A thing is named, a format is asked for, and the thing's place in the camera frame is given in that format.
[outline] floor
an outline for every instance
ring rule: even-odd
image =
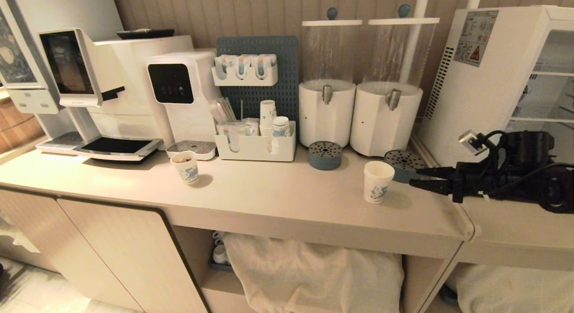
[[[78,292],[61,274],[0,257],[0,313],[137,313]]]

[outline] sticker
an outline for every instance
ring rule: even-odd
[[[471,11],[467,14],[455,61],[480,66],[497,16],[498,10]]]

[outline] drink dispenser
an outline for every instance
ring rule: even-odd
[[[355,84],[354,53],[361,20],[303,22],[303,82],[299,84],[299,138],[309,147],[349,143]]]
[[[438,18],[372,19],[361,43],[365,68],[357,86],[351,147],[366,156],[405,149]]]

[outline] cabinet door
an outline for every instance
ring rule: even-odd
[[[58,203],[145,312],[208,312],[160,209],[68,199]]]
[[[54,198],[0,190],[0,207],[84,296],[142,311]]]

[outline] white organizer caddy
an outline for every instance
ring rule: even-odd
[[[289,121],[289,126],[290,137],[273,137],[278,142],[277,153],[269,152],[267,139],[264,136],[239,136],[239,151],[232,152],[227,136],[215,135],[219,157],[222,160],[291,162],[295,158],[297,128],[295,121]]]
[[[215,66],[211,68],[213,74],[213,81],[218,87],[270,87],[277,83],[279,79],[277,76],[277,63],[273,66],[265,68],[267,77],[264,79],[257,78],[257,65],[245,68],[245,78],[238,78],[235,69],[239,68],[238,65],[227,67],[227,77],[224,79],[219,78]]]

